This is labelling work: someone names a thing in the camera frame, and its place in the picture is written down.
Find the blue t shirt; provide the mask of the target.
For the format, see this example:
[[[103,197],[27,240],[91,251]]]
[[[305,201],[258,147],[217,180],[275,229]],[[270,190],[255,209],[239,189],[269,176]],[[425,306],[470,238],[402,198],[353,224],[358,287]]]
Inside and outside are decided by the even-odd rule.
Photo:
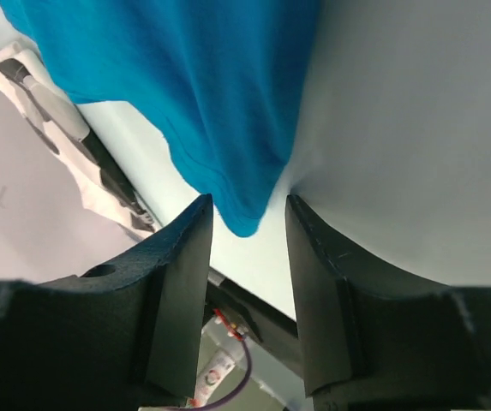
[[[318,1],[3,1],[76,104],[123,101],[240,237],[294,144]]]

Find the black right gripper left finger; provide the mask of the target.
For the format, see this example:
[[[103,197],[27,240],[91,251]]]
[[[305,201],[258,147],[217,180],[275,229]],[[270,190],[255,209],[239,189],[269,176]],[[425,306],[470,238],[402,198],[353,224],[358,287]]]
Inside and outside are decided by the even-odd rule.
[[[0,281],[0,410],[181,407],[194,394],[213,236],[202,195],[86,274]]]

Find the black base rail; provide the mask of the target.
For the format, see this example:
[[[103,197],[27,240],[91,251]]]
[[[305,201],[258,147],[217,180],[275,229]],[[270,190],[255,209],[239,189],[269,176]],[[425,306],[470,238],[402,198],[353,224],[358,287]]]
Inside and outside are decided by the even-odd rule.
[[[298,377],[303,376],[296,321],[210,269],[202,324],[206,325],[216,310],[243,327],[256,343]]]

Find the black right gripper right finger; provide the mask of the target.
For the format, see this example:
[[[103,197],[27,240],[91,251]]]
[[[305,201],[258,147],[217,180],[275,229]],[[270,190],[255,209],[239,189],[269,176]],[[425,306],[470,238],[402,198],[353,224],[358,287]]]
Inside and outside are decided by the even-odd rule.
[[[318,410],[491,410],[491,287],[373,255],[300,197],[285,206],[305,389]]]

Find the white cloth pile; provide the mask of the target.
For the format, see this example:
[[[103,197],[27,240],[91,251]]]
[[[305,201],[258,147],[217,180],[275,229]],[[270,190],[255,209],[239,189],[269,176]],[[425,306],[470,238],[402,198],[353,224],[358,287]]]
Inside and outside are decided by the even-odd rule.
[[[161,229],[103,142],[52,81],[45,65],[17,41],[0,50],[0,92],[68,169],[84,209],[117,223],[137,241]]]

